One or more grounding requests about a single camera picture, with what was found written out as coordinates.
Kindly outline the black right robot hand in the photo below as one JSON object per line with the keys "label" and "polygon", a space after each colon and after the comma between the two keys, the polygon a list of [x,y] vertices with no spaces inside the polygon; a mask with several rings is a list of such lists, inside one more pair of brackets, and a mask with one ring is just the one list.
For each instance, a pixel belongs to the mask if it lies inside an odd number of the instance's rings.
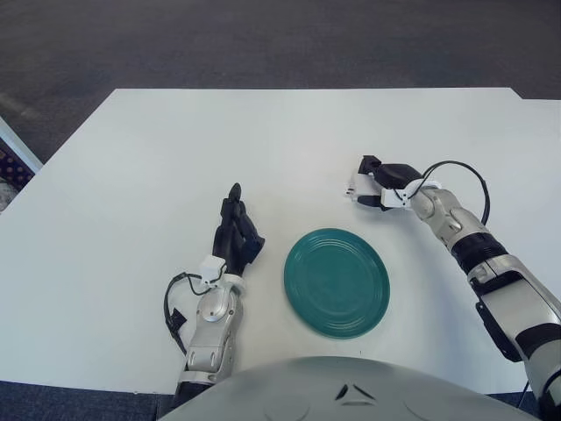
{"label": "black right robot hand", "polygon": [[421,180],[422,175],[408,164],[382,163],[364,155],[353,178],[353,199],[383,211],[407,208]]}

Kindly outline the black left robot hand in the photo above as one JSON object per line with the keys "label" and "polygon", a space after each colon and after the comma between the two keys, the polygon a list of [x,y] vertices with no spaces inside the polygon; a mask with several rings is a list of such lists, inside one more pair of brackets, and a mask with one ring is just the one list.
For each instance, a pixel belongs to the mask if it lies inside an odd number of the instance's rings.
{"label": "black left robot hand", "polygon": [[265,244],[246,212],[241,193],[241,186],[236,182],[223,199],[221,223],[212,247],[212,254],[225,260],[225,272],[237,276],[243,275],[245,267],[254,262]]}

